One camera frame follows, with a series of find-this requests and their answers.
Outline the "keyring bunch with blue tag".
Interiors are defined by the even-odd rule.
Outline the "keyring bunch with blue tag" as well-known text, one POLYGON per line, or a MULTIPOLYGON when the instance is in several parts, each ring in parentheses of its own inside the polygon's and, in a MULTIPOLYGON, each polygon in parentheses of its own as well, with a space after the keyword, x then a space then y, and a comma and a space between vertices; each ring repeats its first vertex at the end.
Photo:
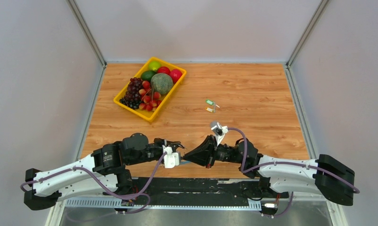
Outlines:
POLYGON ((181 156, 181 153, 178 152, 178 160, 177 160, 178 165, 184 165, 184 164, 189 164, 191 163, 190 161, 184 160, 183 157, 181 156))

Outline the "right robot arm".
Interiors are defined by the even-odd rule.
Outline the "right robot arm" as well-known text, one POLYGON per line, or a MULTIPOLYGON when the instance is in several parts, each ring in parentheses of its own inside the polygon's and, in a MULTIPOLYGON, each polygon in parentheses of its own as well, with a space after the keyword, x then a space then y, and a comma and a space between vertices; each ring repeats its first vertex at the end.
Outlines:
POLYGON ((354 194, 360 192, 354 186, 355 172, 330 155, 320 154, 317 159, 308 160, 276 158, 260 154, 243 138, 229 146, 209 135, 183 159, 206 168, 216 161, 238 163, 243 175, 260 179, 258 190, 267 197, 273 193, 311 193, 339 205, 352 206, 354 194))

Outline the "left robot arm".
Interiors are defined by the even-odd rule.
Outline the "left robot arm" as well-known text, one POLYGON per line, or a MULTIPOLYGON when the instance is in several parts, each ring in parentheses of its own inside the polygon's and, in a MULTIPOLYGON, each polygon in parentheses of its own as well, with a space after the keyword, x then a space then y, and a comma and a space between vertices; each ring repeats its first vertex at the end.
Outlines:
POLYGON ((183 147, 180 141, 161 138, 150 143, 144 134, 134 133, 57 169, 28 169, 20 186, 24 204, 31 210, 44 210, 65 199, 95 193, 132 202, 144 195, 155 173, 138 189, 126 166, 156 161, 157 166, 173 168, 181 163, 177 149, 183 147))

